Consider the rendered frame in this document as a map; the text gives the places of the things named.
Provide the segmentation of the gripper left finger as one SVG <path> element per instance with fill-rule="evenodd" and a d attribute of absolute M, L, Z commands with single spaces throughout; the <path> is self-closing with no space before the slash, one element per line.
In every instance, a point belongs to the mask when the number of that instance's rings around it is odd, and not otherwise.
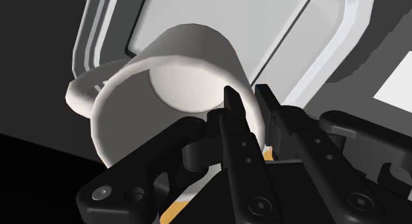
<path fill-rule="evenodd" d="M 207 119 L 179 119 L 85 184 L 76 197 L 85 224 L 160 224 L 182 192 L 220 163 L 235 224 L 282 224 L 283 212 L 240 95 Z"/>

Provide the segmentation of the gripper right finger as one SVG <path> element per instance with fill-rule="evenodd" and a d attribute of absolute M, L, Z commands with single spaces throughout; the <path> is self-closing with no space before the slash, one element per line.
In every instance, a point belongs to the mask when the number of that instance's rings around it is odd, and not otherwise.
<path fill-rule="evenodd" d="M 315 120 L 266 84 L 255 96 L 266 144 L 302 161 L 333 224 L 412 224 L 412 137 L 338 110 Z"/>

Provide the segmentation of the white mug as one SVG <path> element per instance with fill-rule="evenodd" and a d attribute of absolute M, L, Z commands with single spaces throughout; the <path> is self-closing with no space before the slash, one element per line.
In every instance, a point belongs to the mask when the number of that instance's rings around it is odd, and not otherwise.
<path fill-rule="evenodd" d="M 69 83 L 66 103 L 90 120 L 91 138 L 111 167 L 184 116 L 206 118 L 220 108 L 224 88 L 242 99 L 250 130 L 265 145 L 265 124 L 232 44 L 217 30 L 180 24 L 132 59 L 84 72 Z"/>

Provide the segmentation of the orange object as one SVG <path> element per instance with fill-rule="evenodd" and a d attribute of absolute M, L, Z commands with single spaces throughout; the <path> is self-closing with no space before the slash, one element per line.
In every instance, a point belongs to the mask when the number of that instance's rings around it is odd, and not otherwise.
<path fill-rule="evenodd" d="M 263 158 L 266 161 L 273 160 L 273 148 L 265 146 L 263 150 Z M 179 212 L 181 212 L 189 202 L 174 202 L 160 217 L 160 224 L 170 224 L 170 222 L 175 218 Z"/>

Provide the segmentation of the white square tray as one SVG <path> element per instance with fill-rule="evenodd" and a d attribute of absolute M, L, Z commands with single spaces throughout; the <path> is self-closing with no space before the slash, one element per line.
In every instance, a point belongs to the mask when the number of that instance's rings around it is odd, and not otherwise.
<path fill-rule="evenodd" d="M 357 45 L 374 0 L 87 0 L 73 50 L 79 76 L 129 59 L 179 24 L 209 26 L 232 44 L 251 85 L 306 106 Z"/>

